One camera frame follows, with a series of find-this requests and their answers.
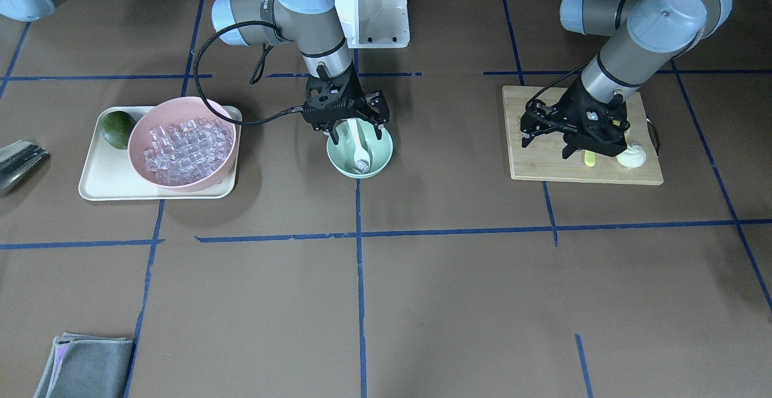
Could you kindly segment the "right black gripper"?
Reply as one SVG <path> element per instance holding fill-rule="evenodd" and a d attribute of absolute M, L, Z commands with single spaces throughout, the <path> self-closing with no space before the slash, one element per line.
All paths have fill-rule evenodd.
<path fill-rule="evenodd" d="M 351 63 L 344 72 L 323 79 L 310 76 L 306 81 L 306 101 L 302 116 L 315 130 L 325 131 L 338 145 L 337 121 L 358 118 L 374 126 L 375 137 L 382 140 L 390 109 L 381 90 L 364 93 L 358 72 Z"/>

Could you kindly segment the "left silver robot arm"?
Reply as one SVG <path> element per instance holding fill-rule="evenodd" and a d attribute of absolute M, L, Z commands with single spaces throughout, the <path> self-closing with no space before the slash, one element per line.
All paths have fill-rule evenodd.
<path fill-rule="evenodd" d="M 585 150 L 642 164 L 642 148 L 626 141 L 627 99 L 668 60 L 714 33 L 732 8 L 733 0 L 562 0 L 566 30 L 607 36 L 607 42 L 557 103 L 538 95 L 527 101 L 521 144 L 560 133 L 563 159 Z"/>

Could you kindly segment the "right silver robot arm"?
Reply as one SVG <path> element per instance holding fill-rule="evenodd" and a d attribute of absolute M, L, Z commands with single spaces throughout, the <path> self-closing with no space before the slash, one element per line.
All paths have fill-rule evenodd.
<path fill-rule="evenodd" d="M 34 22 L 49 16 L 67 0 L 2 0 L 2 15 L 14 21 Z M 267 55 L 274 46 L 295 43 L 309 71 L 303 105 L 288 109 L 300 113 L 316 131 L 339 142 L 335 126 L 360 119 L 382 138 L 390 111 L 383 93 L 364 93 L 351 57 L 335 0 L 215 0 L 210 11 L 215 35 L 195 56 L 198 68 L 205 50 L 216 40 L 229 45 L 261 45 Z"/>

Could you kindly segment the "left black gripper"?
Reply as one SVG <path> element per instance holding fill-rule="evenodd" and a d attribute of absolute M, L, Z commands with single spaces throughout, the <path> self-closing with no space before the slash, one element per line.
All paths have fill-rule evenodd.
<path fill-rule="evenodd" d="M 629 128 L 622 96 L 601 103 L 584 89 L 581 79 L 576 79 L 554 105 L 549 106 L 535 96 L 529 99 L 520 119 L 521 146 L 526 148 L 540 135 L 562 133 L 566 144 L 562 159 L 581 149 L 615 157 L 628 147 L 625 132 Z"/>

